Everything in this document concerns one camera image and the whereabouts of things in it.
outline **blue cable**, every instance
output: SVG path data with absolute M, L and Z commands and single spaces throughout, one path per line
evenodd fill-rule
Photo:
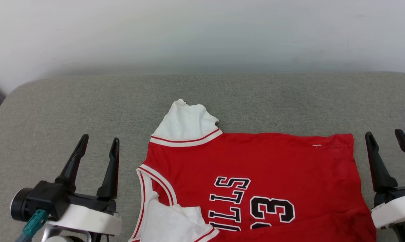
M 38 209 L 34 215 L 23 227 L 22 234 L 17 238 L 16 242 L 31 242 L 34 235 L 47 222 L 47 213 L 45 210 Z

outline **gray fabric surface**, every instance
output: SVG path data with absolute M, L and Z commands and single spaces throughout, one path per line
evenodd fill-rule
M 372 131 L 391 175 L 405 186 L 405 155 L 394 135 L 405 131 L 405 74 L 79 76 L 25 84 L 0 107 L 0 241 L 14 241 L 24 226 L 9 215 L 14 194 L 53 181 L 81 135 L 89 145 L 77 192 L 96 193 L 114 137 L 121 141 L 118 211 L 127 241 L 140 209 L 135 169 L 173 101 L 203 104 L 224 132 L 281 132 L 329 136 L 352 133 L 362 193 L 372 206 L 364 134 Z M 41 233 L 34 241 L 40 240 Z M 396 241 L 391 230 L 378 241 Z

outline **robotic arm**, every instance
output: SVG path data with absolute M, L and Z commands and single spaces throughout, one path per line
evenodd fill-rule
M 75 193 L 76 176 L 88 144 L 89 135 L 80 139 L 55 182 L 40 181 L 34 188 L 23 188 L 13 198 L 10 213 L 14 220 L 28 222 L 40 210 L 48 215 L 42 242 L 82 242 L 64 231 L 86 235 L 87 242 L 100 242 L 101 236 L 121 233 L 122 220 L 116 213 L 118 196 L 119 140 L 110 149 L 110 162 L 96 196 Z
M 405 134 L 395 130 L 401 150 L 405 153 Z M 371 210 L 376 228 L 392 228 L 400 242 L 405 242 L 405 187 L 398 187 L 395 178 L 389 175 L 379 155 L 379 146 L 371 132 L 365 134 L 368 159 L 370 162 L 371 178 L 374 197 L 374 208 Z

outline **white backdrop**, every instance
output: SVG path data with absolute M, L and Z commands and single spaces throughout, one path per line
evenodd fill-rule
M 0 0 L 0 89 L 81 74 L 405 72 L 405 0 Z

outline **black lettering with white outline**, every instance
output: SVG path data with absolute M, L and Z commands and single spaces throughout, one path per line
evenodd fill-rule
M 225 214 L 225 213 L 216 213 L 215 211 L 209 210 L 209 218 L 224 218 L 234 220 L 237 223 L 241 223 L 241 210 L 240 208 L 230 207 L 230 211 L 233 212 L 233 215 Z
M 209 224 L 220 230 L 241 231 L 241 228 L 238 226 L 233 226 L 233 225 L 228 225 L 228 224 L 218 224 L 215 222 L 209 222 Z
M 236 195 L 235 198 L 218 196 L 216 194 L 210 194 L 210 201 L 221 200 L 221 201 L 226 201 L 226 202 L 233 202 L 234 204 L 240 204 L 241 200 L 243 199 L 244 191 L 234 190 L 232 192 L 232 194 Z
M 233 187 L 235 183 L 240 183 L 235 186 L 235 188 L 246 190 L 249 187 L 250 179 L 248 178 L 237 178 L 232 177 L 228 179 L 226 183 L 222 183 L 222 181 L 226 181 L 225 176 L 218 176 L 216 178 L 215 186 L 216 187 Z
M 253 196 L 250 199 L 250 214 L 256 219 L 265 219 L 265 213 L 277 214 L 277 207 L 283 208 L 283 213 L 280 213 L 280 222 L 290 223 L 295 219 L 294 205 L 283 199 L 270 199 L 266 197 Z
M 254 230 L 257 228 L 263 228 L 263 227 L 271 227 L 270 223 L 263 223 L 263 222 L 255 222 L 253 224 L 250 225 L 250 229 Z

